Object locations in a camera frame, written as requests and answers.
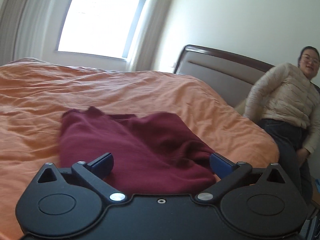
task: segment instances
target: woman's hand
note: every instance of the woman's hand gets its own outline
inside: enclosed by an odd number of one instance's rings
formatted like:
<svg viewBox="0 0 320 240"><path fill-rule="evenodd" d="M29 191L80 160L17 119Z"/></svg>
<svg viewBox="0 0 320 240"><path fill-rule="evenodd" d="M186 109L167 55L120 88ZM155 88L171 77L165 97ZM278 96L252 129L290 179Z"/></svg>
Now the woman's hand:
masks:
<svg viewBox="0 0 320 240"><path fill-rule="evenodd" d="M301 149L297 150L296 153L297 153L299 167L301 167L302 164L305 162L306 158L309 157L310 152L305 148L301 148Z"/></svg>

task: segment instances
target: bright window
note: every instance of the bright window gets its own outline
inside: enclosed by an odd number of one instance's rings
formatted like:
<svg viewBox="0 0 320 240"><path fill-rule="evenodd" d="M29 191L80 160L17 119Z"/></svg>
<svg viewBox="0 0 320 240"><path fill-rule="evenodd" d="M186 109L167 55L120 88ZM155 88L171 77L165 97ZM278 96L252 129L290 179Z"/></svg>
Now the bright window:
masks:
<svg viewBox="0 0 320 240"><path fill-rule="evenodd" d="M146 0L72 0L59 51L127 58Z"/></svg>

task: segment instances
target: beige curtain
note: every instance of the beige curtain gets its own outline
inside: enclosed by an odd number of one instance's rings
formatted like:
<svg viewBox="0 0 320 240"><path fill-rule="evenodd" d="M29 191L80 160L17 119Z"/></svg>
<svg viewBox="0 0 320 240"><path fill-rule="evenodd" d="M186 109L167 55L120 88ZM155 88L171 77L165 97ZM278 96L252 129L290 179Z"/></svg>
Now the beige curtain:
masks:
<svg viewBox="0 0 320 240"><path fill-rule="evenodd" d="M147 0L127 61L127 71L151 70L172 0Z"/></svg>
<svg viewBox="0 0 320 240"><path fill-rule="evenodd" d="M41 59L54 0L3 0L0 10L0 65L23 57Z"/></svg>

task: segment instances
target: jeans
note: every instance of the jeans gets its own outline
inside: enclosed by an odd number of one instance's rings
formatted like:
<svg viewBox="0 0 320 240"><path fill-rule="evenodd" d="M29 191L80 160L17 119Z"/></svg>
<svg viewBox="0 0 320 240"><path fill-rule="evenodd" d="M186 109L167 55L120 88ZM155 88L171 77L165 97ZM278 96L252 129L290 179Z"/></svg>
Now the jeans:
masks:
<svg viewBox="0 0 320 240"><path fill-rule="evenodd" d="M308 161L299 167L296 150L302 148L307 130L293 126L287 122L261 119L258 125L276 142L279 148L279 164L292 180L307 204L312 199L312 182Z"/></svg>

